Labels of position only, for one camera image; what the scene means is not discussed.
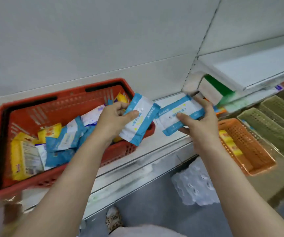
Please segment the person's left hand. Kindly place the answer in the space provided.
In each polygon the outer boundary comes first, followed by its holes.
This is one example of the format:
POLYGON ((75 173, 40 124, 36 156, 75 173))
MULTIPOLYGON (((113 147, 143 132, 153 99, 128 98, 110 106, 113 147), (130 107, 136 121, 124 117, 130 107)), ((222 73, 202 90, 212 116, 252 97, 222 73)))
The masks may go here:
POLYGON ((99 116, 94 134, 98 134, 99 138, 104 139, 107 143, 111 143, 128 123, 121 123, 120 116, 128 108, 128 103, 116 102, 106 106, 99 116))

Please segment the person's right hand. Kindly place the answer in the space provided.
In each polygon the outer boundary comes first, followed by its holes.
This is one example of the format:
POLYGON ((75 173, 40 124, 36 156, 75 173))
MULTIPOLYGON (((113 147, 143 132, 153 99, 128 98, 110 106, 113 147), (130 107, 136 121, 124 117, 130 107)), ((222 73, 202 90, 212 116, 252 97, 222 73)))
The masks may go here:
POLYGON ((210 102, 197 96, 194 97, 194 100, 204 108, 204 118, 197 120, 193 126, 180 128, 179 131, 191 137, 194 149, 200 156, 212 152, 220 153, 223 146, 219 139, 218 119, 213 106, 210 102))

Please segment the blue white wipes packet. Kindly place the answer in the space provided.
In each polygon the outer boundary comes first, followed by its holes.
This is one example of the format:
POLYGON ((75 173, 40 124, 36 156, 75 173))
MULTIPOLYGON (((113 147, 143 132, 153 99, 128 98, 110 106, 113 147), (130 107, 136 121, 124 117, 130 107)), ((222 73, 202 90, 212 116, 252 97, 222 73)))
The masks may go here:
POLYGON ((119 137, 138 146, 160 109, 161 107, 158 104, 136 93, 124 114, 137 110, 139 115, 125 125, 119 137))
POLYGON ((184 124, 177 118, 177 113, 188 115, 192 119, 198 119, 205 114, 204 108, 189 95, 163 107, 157 113, 155 122, 164 135, 171 136, 184 124))

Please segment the person's left forearm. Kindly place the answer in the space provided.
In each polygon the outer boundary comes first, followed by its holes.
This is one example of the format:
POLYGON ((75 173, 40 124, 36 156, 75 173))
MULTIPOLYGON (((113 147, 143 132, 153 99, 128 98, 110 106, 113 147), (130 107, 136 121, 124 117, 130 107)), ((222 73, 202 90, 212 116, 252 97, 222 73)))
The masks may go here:
POLYGON ((12 237, 76 237, 111 135, 93 133, 12 237))

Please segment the person's right forearm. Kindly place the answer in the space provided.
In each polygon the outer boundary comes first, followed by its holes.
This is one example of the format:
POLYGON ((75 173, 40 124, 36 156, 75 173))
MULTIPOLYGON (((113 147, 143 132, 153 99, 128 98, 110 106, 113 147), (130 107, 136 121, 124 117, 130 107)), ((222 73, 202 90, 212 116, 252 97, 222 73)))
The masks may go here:
POLYGON ((222 144, 193 140, 234 237, 284 237, 284 219, 258 194, 222 144))

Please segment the white green cardboard box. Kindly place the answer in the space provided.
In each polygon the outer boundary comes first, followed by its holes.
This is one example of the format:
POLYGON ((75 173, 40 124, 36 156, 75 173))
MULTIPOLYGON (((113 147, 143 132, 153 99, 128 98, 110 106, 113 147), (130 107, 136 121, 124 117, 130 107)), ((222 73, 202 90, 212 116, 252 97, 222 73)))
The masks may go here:
POLYGON ((203 76, 198 91, 214 106, 228 103, 235 95, 235 91, 232 91, 209 74, 203 76))

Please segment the yellow packets in basket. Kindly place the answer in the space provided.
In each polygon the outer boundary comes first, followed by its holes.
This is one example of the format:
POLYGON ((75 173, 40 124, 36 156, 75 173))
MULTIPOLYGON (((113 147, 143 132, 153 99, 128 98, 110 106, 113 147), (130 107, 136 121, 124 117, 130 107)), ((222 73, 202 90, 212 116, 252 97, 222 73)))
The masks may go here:
POLYGON ((230 150, 234 156, 242 156, 243 152, 238 148, 238 146, 234 143, 232 137, 225 130, 219 130, 220 139, 225 143, 226 148, 230 150))

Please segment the clear wrapped toilet roll pack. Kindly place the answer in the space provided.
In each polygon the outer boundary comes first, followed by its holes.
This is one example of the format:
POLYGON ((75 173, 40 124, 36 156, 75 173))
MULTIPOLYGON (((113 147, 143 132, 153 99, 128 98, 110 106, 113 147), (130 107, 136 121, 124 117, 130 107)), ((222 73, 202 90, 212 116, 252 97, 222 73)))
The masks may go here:
POLYGON ((200 157, 187 169, 172 176, 172 183, 184 205, 220 203, 206 167, 200 157))

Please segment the pile of blue white packs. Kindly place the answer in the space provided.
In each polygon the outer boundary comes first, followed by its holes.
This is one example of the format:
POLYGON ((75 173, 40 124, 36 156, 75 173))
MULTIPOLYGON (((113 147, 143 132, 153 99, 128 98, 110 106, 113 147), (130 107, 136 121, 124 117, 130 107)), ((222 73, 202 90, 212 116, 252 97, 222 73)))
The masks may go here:
POLYGON ((64 126, 58 137, 45 137, 44 143, 35 147, 41 157, 44 171, 68 163, 85 139, 97 125, 105 105, 100 105, 88 113, 77 116, 64 126))

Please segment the orange perforated plastic basket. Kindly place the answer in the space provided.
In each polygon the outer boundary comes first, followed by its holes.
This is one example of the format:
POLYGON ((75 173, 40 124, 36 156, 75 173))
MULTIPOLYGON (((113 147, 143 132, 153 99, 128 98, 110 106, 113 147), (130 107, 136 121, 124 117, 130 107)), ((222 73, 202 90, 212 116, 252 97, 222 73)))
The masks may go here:
POLYGON ((234 143, 243 152, 242 156, 234 156, 234 154, 226 148, 225 143, 223 143, 220 139, 223 147, 239 166, 244 175, 258 175, 269 171, 277 165, 275 159, 254 138, 254 136, 247 131, 238 119, 231 118, 221 120, 218 122, 218 129, 227 131, 234 140, 234 143))

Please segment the green perforated plastic basket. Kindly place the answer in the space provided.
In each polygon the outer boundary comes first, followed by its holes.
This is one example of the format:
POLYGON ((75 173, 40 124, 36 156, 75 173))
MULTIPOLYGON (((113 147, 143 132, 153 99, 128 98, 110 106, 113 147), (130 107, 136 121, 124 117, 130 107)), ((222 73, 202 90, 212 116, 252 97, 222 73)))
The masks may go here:
POLYGON ((265 99, 258 109, 284 128, 284 100, 276 95, 265 99))
POLYGON ((284 157, 284 128, 259 109, 252 107, 237 118, 284 157))

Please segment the leopard print shoe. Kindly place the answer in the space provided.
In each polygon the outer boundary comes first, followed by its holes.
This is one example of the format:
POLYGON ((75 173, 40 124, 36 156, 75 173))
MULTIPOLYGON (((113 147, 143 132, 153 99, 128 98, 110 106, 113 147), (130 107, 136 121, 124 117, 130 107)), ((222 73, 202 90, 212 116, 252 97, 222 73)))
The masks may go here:
POLYGON ((122 217, 118 207, 112 206, 108 209, 106 213, 106 221, 105 224, 108 228, 108 234, 111 234, 114 230, 119 227, 124 227, 122 217))

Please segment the large yellow tissue pack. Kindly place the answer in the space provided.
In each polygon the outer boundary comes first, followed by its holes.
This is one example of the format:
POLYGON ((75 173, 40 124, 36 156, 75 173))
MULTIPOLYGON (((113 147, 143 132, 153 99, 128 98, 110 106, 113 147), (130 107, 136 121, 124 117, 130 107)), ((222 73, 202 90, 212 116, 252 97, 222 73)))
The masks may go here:
POLYGON ((10 163, 14 181, 22 181, 44 172, 39 151, 28 140, 12 140, 10 163))

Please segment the red plastic shopping basket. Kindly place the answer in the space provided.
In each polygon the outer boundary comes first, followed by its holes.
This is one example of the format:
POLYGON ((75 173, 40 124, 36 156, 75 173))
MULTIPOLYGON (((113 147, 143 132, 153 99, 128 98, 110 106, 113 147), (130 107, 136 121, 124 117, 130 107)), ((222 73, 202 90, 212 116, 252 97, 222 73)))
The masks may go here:
POLYGON ((22 181, 13 180, 10 144, 18 133, 36 138, 42 127, 67 124, 120 92, 129 100, 135 95, 125 79, 116 78, 0 105, 0 199, 27 188, 50 187, 67 166, 64 164, 22 181))

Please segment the person's light clothing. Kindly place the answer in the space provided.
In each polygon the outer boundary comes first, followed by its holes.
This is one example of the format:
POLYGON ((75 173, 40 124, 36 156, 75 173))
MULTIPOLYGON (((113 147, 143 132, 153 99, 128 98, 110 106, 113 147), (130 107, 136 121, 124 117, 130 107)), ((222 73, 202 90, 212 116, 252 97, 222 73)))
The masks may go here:
POLYGON ((108 237, 187 237, 166 227, 144 224, 135 227, 118 227, 108 237))

